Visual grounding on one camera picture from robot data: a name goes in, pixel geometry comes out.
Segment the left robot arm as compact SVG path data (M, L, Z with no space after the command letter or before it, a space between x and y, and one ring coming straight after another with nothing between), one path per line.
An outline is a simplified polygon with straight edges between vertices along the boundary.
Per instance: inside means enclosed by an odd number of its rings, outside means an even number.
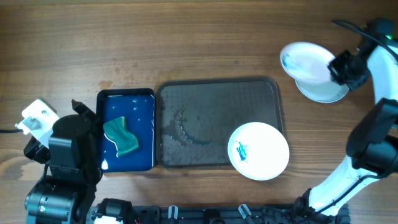
M101 119L72 100L75 114L58 117L38 99L23 112L22 127L32 135L26 158L44 165L25 199L26 223L85 223L102 178L98 162Z

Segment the brown serving tray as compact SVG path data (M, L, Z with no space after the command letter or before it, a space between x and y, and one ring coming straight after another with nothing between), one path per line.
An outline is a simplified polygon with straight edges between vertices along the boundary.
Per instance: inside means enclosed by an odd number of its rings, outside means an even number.
M176 80L155 94L156 161L168 169L231 165L227 147L250 122L284 132L276 82L267 77Z

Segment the green yellow sponge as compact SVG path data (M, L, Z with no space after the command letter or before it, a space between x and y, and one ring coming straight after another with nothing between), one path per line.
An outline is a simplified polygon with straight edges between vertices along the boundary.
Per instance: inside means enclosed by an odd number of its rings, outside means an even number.
M127 129L124 116L104 123L103 130L106 138L114 143L117 157L125 156L139 147L138 139Z

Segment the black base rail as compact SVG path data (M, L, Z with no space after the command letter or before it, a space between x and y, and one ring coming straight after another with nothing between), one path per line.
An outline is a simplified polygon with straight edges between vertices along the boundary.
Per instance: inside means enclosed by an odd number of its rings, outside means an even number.
M291 220L289 205L249 207L251 220L257 224L302 223L303 218ZM238 207L180 207L177 219L168 218L169 209L158 206L136 206L133 208L140 223L247 223Z

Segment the white plate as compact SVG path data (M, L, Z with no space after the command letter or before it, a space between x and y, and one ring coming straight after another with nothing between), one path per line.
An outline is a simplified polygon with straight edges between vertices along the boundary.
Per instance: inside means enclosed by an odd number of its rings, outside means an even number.
M271 180L285 170L290 149L284 135L273 126L251 122L231 134L228 157L233 167L252 180Z
M335 56L326 48L310 42L294 42L280 51L280 63L294 80L319 85L331 81L328 69Z
M349 92L349 88L346 85L339 85L334 82L309 84L296 80L295 83L304 96L318 103L340 101Z

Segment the black water basin tray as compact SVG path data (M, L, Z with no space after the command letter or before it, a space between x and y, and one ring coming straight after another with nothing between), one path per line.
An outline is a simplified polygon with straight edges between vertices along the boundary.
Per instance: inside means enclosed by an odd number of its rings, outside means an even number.
M124 116L127 129L136 136L139 147L116 156L116 147L101 134L100 165L103 172L147 171L155 165L155 93L150 88L101 90L96 114L103 123Z

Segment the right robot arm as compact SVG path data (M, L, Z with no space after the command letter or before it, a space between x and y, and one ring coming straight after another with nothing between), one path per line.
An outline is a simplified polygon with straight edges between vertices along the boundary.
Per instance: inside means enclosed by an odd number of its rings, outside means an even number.
M342 19L333 23L360 34L357 53L347 50L328 64L332 80L352 91L372 80L375 105L352 130L341 164L318 186L298 197L291 220L331 223L340 208L371 183L397 172L397 39L393 22L373 19L365 25Z

